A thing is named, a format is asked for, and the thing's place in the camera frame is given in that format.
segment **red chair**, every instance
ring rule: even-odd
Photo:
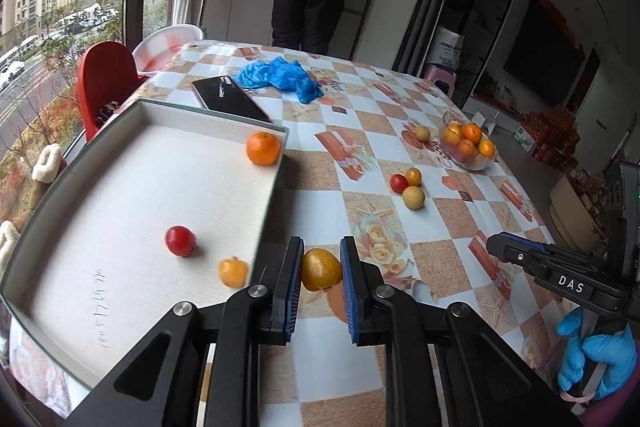
[[[101,127],[97,119],[103,108],[111,102],[122,104],[143,80],[133,55],[119,42],[98,42],[84,53],[78,66],[78,100],[87,141]]]

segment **tv screen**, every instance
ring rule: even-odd
[[[583,58],[537,0],[531,0],[504,65],[546,103],[564,102]]]

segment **pink stool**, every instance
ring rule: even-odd
[[[433,82],[433,84],[449,98],[453,96],[453,89],[456,85],[455,73],[449,73],[449,71],[441,70],[440,68],[436,68],[436,66],[427,66],[424,68],[422,77],[425,80]]]

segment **dark curtain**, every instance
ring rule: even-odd
[[[420,76],[444,0],[417,0],[392,69]]]

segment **white plastic bag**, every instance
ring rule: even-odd
[[[438,26],[429,46],[425,63],[454,72],[460,64],[460,51],[464,37]]]

